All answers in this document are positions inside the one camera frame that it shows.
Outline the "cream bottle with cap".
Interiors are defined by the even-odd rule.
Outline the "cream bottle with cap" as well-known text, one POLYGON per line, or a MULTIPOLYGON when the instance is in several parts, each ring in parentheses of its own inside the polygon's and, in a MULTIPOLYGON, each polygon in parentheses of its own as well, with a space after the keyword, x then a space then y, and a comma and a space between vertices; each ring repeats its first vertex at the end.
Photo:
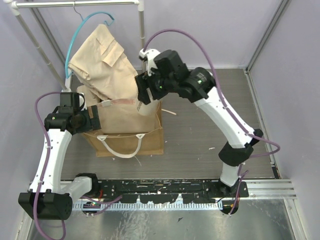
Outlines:
POLYGON ((159 100, 151 100, 149 104, 144 104, 142 101, 139 101, 138 99, 136 99, 135 105, 136 105, 137 112, 140 115, 150 116, 156 113, 159 102, 160 102, 159 100))

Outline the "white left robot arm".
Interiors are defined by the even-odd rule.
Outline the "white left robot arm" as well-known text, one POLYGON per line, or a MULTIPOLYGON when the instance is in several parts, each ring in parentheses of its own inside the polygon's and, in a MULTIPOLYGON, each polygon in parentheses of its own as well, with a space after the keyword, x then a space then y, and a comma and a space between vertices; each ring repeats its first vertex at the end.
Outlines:
POLYGON ((100 193, 94 173, 79 173, 66 186, 61 185, 62 168, 72 136, 100 129, 98 109, 88 109, 84 93, 61 92, 60 103, 41 121, 44 144, 36 175, 27 192, 21 192, 19 205, 32 218, 67 220, 73 203, 82 196, 100 193))

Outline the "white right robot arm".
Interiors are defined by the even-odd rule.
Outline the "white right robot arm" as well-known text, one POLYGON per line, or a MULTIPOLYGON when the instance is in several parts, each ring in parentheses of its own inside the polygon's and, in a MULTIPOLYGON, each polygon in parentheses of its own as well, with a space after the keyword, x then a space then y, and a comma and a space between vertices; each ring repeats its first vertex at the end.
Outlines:
POLYGON ((213 74, 205 68, 188 70, 175 50, 141 49, 138 57, 146 64, 146 71, 135 77, 137 111, 143 116, 151 114, 169 93, 188 99, 204 111, 227 139, 218 154, 223 162, 219 191, 223 196, 231 197, 240 184, 240 165, 251 156, 253 146, 263 132, 246 125, 218 91, 213 74))

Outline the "brown burlap canvas bag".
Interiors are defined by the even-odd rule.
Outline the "brown burlap canvas bag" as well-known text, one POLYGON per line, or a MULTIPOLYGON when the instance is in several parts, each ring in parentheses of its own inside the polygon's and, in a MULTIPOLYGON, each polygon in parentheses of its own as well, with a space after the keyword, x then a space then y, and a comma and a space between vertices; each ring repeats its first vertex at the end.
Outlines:
POLYGON ((87 97, 88 108, 97 107, 101 129, 83 133, 98 157, 133 158, 136 155, 162 155, 164 129, 162 104, 153 105, 150 115, 141 115, 136 99, 101 101, 87 97))

